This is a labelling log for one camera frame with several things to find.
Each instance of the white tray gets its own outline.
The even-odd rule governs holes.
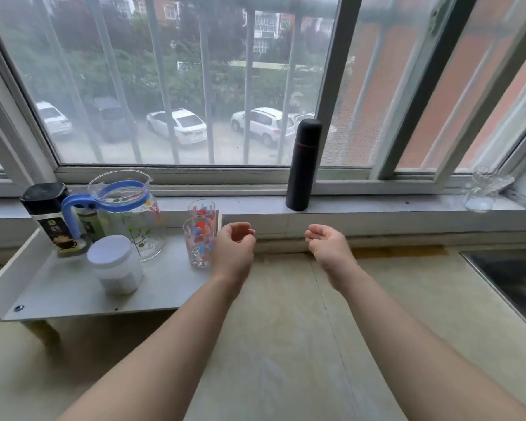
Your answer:
[[[59,258],[37,229],[0,270],[0,321],[130,313],[180,307],[209,276],[189,264],[183,230],[167,229],[161,253],[143,263],[138,290],[106,295],[86,255]],[[14,308],[23,306],[19,311]]]

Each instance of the beige marble countertop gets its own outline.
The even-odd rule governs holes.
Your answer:
[[[453,249],[360,260],[418,320],[526,404],[526,325]],[[167,318],[54,322],[48,354],[0,324],[0,420],[54,419]],[[256,259],[187,414],[193,420],[405,420],[347,304],[307,255]]]

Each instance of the forearm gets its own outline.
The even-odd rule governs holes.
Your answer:
[[[225,281],[204,284],[60,419],[182,419],[236,294]]]
[[[410,421],[526,420],[526,407],[417,322],[362,270],[342,290]]]

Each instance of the stainless steel sink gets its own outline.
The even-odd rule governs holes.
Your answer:
[[[526,249],[460,254],[526,322]]]

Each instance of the white suv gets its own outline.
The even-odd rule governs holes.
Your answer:
[[[37,102],[35,105],[51,137],[72,135],[74,131],[72,123],[58,109],[45,101]]]
[[[245,112],[236,112],[231,116],[231,127],[235,132],[244,128]],[[296,136],[296,126],[292,120],[293,114],[288,115],[287,141],[294,140]],[[253,134],[259,136],[265,146],[271,146],[279,141],[281,136],[281,120],[283,113],[273,108],[257,108],[251,111],[250,130]]]
[[[175,137],[181,145],[206,140],[206,124],[197,115],[186,109],[173,109],[172,117]],[[148,130],[162,136],[168,135],[164,111],[149,113],[146,116],[146,126]]]

